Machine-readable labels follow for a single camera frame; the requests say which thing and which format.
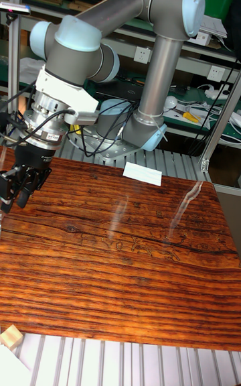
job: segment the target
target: wood grain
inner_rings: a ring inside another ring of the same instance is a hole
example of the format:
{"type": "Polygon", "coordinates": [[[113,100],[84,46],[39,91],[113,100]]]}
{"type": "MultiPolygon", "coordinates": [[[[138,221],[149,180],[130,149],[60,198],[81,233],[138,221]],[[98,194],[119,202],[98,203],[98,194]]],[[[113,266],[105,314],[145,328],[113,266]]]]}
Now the wood grain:
{"type": "Polygon", "coordinates": [[[192,181],[163,177],[159,188],[121,169],[52,166],[3,222],[2,328],[241,350],[240,260],[212,184],[187,204],[192,181]]]}

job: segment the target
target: cable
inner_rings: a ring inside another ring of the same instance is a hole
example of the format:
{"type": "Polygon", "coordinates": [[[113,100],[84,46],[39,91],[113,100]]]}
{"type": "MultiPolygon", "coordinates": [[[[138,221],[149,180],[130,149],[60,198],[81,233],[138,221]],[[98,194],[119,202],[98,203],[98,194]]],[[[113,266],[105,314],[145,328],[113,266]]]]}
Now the cable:
{"type": "Polygon", "coordinates": [[[236,137],[233,137],[233,136],[229,136],[229,135],[226,135],[226,134],[223,134],[222,137],[220,138],[223,142],[225,143],[233,143],[235,145],[241,145],[241,140],[237,139],[236,137]],[[236,140],[237,142],[229,142],[228,140],[225,140],[223,139],[223,137],[227,137],[228,139],[233,139],[233,140],[236,140]]]}
{"type": "Polygon", "coordinates": [[[39,131],[48,121],[53,119],[54,117],[57,117],[58,115],[61,115],[62,113],[67,113],[70,115],[74,115],[74,111],[71,109],[62,109],[61,111],[55,112],[50,117],[46,118],[41,124],[38,125],[31,133],[29,133],[27,136],[25,136],[23,139],[20,139],[19,141],[16,141],[15,143],[11,143],[10,145],[7,145],[7,147],[13,147],[18,146],[25,140],[29,139],[33,134],[35,134],[37,131],[39,131]]]}
{"type": "MultiPolygon", "coordinates": [[[[83,150],[81,147],[79,147],[78,145],[76,145],[76,143],[74,143],[74,142],[68,137],[68,135],[67,135],[67,138],[68,138],[68,140],[70,141],[70,143],[71,143],[72,145],[74,145],[74,147],[77,147],[80,151],[84,152],[84,150],[83,150]]],[[[114,140],[114,141],[110,144],[110,146],[106,147],[106,148],[103,149],[102,151],[98,151],[97,153],[102,153],[102,152],[107,151],[108,149],[110,149],[110,147],[112,147],[112,146],[114,145],[114,143],[116,143],[116,140],[114,140]]]]}
{"type": "MultiPolygon", "coordinates": [[[[226,80],[225,80],[225,82],[224,82],[224,86],[225,86],[225,84],[228,82],[228,80],[229,80],[229,78],[230,78],[230,76],[231,76],[232,71],[234,70],[234,67],[235,67],[237,61],[238,61],[238,59],[236,59],[235,62],[233,63],[232,68],[231,68],[231,70],[230,70],[230,72],[229,72],[229,74],[228,74],[228,76],[227,76],[227,78],[226,78],[226,80]]],[[[199,141],[199,142],[197,143],[197,146],[194,147],[195,141],[197,140],[198,136],[200,135],[202,129],[204,128],[204,125],[206,124],[206,121],[207,121],[208,117],[210,116],[210,113],[211,113],[212,109],[214,108],[215,104],[217,103],[217,100],[219,99],[221,93],[222,93],[222,90],[220,90],[220,92],[218,93],[218,95],[217,95],[217,97],[216,97],[216,99],[215,99],[213,105],[210,107],[210,110],[209,110],[209,112],[208,112],[206,118],[204,119],[204,122],[202,123],[202,126],[199,128],[199,131],[197,132],[197,134],[196,134],[196,136],[195,136],[195,139],[192,141],[191,146],[190,146],[189,151],[188,151],[188,155],[194,155],[194,153],[199,149],[199,146],[201,145],[201,143],[202,143],[202,142],[204,141],[204,139],[206,138],[206,137],[204,136],[204,137],[201,139],[201,141],[199,141]]]]}
{"type": "Polygon", "coordinates": [[[133,105],[133,106],[131,106],[131,107],[130,107],[129,105],[126,106],[126,107],[125,107],[125,108],[117,115],[116,119],[113,121],[112,125],[110,126],[110,128],[109,128],[108,131],[106,132],[106,134],[105,134],[105,136],[103,137],[102,141],[99,143],[99,146],[98,146],[93,152],[88,152],[87,149],[86,149],[86,144],[85,144],[85,140],[84,140],[84,128],[81,127],[81,139],[82,139],[83,149],[80,148],[80,147],[78,147],[78,149],[80,149],[80,151],[84,151],[84,155],[85,155],[86,157],[92,157],[95,153],[100,153],[100,152],[104,152],[104,151],[108,150],[108,149],[109,149],[111,146],[113,146],[114,143],[117,141],[117,137],[116,137],[116,139],[111,143],[110,146],[108,146],[106,149],[103,149],[102,151],[99,151],[100,146],[104,143],[104,141],[105,141],[105,139],[107,138],[108,134],[113,130],[113,128],[114,128],[116,122],[118,121],[119,117],[120,117],[127,109],[129,109],[127,118],[126,118],[126,120],[125,120],[125,122],[127,122],[128,119],[129,119],[129,117],[131,116],[131,113],[133,112],[133,110],[135,110],[135,109],[134,109],[134,106],[136,106],[136,105],[133,105]]]}
{"type": "Polygon", "coordinates": [[[104,143],[105,139],[107,138],[108,134],[111,132],[111,130],[113,129],[114,125],[116,124],[116,122],[118,121],[119,117],[128,109],[130,108],[129,105],[126,106],[116,117],[116,119],[113,121],[112,125],[110,126],[109,130],[107,131],[106,135],[103,137],[102,141],[100,142],[99,146],[93,151],[93,152],[87,152],[86,150],[86,144],[85,144],[85,141],[84,141],[84,132],[83,132],[83,127],[81,127],[81,139],[82,139],[82,143],[83,143],[83,148],[84,148],[84,155],[86,157],[92,157],[95,153],[98,153],[97,151],[100,149],[100,146],[104,143]]]}
{"type": "Polygon", "coordinates": [[[7,101],[4,102],[4,104],[0,107],[0,112],[5,108],[5,106],[7,106],[10,102],[12,102],[14,99],[16,99],[17,97],[21,96],[21,94],[23,94],[23,92],[25,92],[29,87],[31,87],[32,85],[34,85],[36,82],[36,80],[34,80],[31,84],[28,84],[25,88],[23,88],[21,91],[19,91],[17,94],[15,94],[14,96],[12,96],[10,99],[8,99],[7,101]]]}
{"type": "Polygon", "coordinates": [[[229,122],[229,124],[231,125],[231,127],[234,129],[235,132],[237,132],[238,134],[241,135],[241,131],[239,131],[237,128],[235,128],[235,125],[233,123],[231,123],[231,121],[229,122]]]}
{"type": "Polygon", "coordinates": [[[26,110],[27,110],[27,111],[28,111],[28,109],[30,109],[30,103],[31,103],[31,99],[32,99],[32,96],[33,96],[34,91],[35,91],[35,84],[33,85],[33,88],[31,89],[29,98],[28,98],[28,100],[27,100],[27,107],[26,107],[26,110]]]}

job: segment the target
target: reflective varnished wood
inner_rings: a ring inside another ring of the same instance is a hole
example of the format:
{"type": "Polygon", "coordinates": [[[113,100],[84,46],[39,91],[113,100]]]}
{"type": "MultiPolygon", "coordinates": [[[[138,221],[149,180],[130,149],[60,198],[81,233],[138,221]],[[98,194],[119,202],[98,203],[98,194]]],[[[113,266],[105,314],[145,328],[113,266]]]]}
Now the reflective varnished wood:
{"type": "Polygon", "coordinates": [[[3,222],[2,328],[241,350],[240,260],[210,183],[52,166],[3,222]]]}

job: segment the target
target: power outlet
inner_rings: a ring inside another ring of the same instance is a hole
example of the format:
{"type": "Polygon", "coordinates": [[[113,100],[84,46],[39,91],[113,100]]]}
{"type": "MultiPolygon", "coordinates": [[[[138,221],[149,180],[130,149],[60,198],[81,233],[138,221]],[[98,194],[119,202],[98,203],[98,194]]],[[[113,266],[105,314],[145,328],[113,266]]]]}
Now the power outlet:
{"type": "Polygon", "coordinates": [[[135,62],[147,64],[147,63],[148,63],[149,56],[150,56],[150,53],[151,53],[151,50],[150,50],[150,49],[148,49],[148,48],[142,48],[142,47],[140,47],[140,46],[137,46],[137,49],[136,49],[136,51],[135,51],[135,55],[134,55],[133,60],[134,60],[135,62]]]}
{"type": "Polygon", "coordinates": [[[224,72],[225,72],[224,68],[218,67],[218,66],[212,66],[207,76],[207,79],[215,80],[216,82],[221,82],[224,72]]]}

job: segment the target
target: black cable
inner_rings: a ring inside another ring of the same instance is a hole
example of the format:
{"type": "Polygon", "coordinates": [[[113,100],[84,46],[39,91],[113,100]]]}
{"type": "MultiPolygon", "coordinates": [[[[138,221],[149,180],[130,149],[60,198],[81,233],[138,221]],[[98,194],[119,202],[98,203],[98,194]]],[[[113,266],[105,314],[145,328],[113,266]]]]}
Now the black cable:
{"type": "Polygon", "coordinates": [[[104,143],[105,139],[107,138],[108,134],[113,130],[116,122],[118,121],[119,117],[129,108],[129,114],[130,112],[133,112],[133,106],[126,106],[116,117],[116,119],[113,121],[112,125],[110,126],[110,128],[108,129],[106,135],[103,137],[102,141],[100,142],[99,146],[93,151],[93,152],[88,152],[87,149],[86,149],[86,144],[85,144],[85,140],[84,140],[84,131],[83,131],[83,127],[81,127],[81,139],[82,139],[82,143],[83,143],[83,149],[82,148],[79,148],[81,151],[84,151],[84,155],[86,157],[92,157],[95,153],[100,153],[100,152],[104,152],[106,150],[108,150],[111,146],[114,145],[114,143],[116,142],[116,140],[113,141],[113,143],[111,143],[110,146],[108,146],[106,149],[103,149],[102,151],[98,151],[100,149],[100,146],[104,143]]]}
{"type": "MultiPolygon", "coordinates": [[[[229,74],[228,74],[228,76],[227,76],[227,78],[226,78],[226,80],[225,80],[225,82],[224,82],[224,86],[225,86],[225,84],[228,82],[228,80],[229,80],[229,78],[230,78],[230,76],[231,76],[231,73],[232,73],[233,70],[234,70],[234,67],[235,67],[237,61],[238,61],[238,59],[236,59],[236,61],[233,63],[232,68],[230,69],[230,72],[229,72],[229,74]]],[[[208,111],[208,113],[207,113],[207,116],[206,116],[205,119],[204,119],[204,122],[202,123],[202,126],[199,128],[199,131],[197,132],[197,134],[196,134],[194,140],[192,141],[191,146],[190,146],[189,151],[188,151],[188,155],[193,155],[193,154],[198,150],[198,148],[200,147],[200,145],[204,142],[204,139],[206,139],[206,138],[208,137],[208,134],[207,134],[207,135],[204,135],[204,137],[197,143],[197,146],[194,147],[194,148],[192,149],[192,147],[193,147],[195,141],[197,140],[198,136],[200,135],[202,129],[204,128],[204,125],[206,124],[206,121],[207,121],[208,117],[210,116],[210,113],[211,113],[212,109],[214,108],[215,104],[217,103],[217,101],[218,101],[218,99],[219,99],[221,93],[222,93],[222,90],[219,91],[219,93],[218,93],[216,99],[214,100],[214,103],[213,103],[212,106],[210,107],[210,109],[209,109],[209,111],[208,111]]]]}
{"type": "Polygon", "coordinates": [[[15,94],[14,96],[12,96],[10,99],[8,99],[6,102],[4,102],[3,105],[1,105],[0,107],[0,112],[5,108],[5,106],[7,106],[10,102],[12,102],[14,99],[16,99],[18,96],[21,96],[21,94],[23,94],[23,92],[25,92],[27,90],[27,88],[31,87],[32,85],[35,84],[35,80],[31,83],[31,84],[28,84],[25,88],[23,88],[21,91],[19,91],[17,94],[15,94]]]}
{"type": "Polygon", "coordinates": [[[33,96],[34,91],[35,91],[35,84],[33,85],[33,88],[31,89],[31,92],[29,94],[29,98],[27,100],[27,107],[26,107],[27,111],[28,111],[28,109],[30,109],[31,98],[33,96]]]}
{"type": "Polygon", "coordinates": [[[74,115],[74,111],[70,109],[62,109],[61,111],[55,112],[50,117],[46,118],[41,124],[39,124],[38,127],[36,127],[31,133],[29,133],[27,136],[25,136],[23,139],[20,139],[19,141],[16,141],[15,143],[10,143],[10,145],[7,145],[7,147],[13,147],[13,146],[18,146],[25,140],[29,139],[33,134],[35,134],[37,131],[39,131],[48,121],[53,119],[54,117],[57,117],[58,115],[61,115],[62,113],[67,113],[70,115],[74,115]]]}

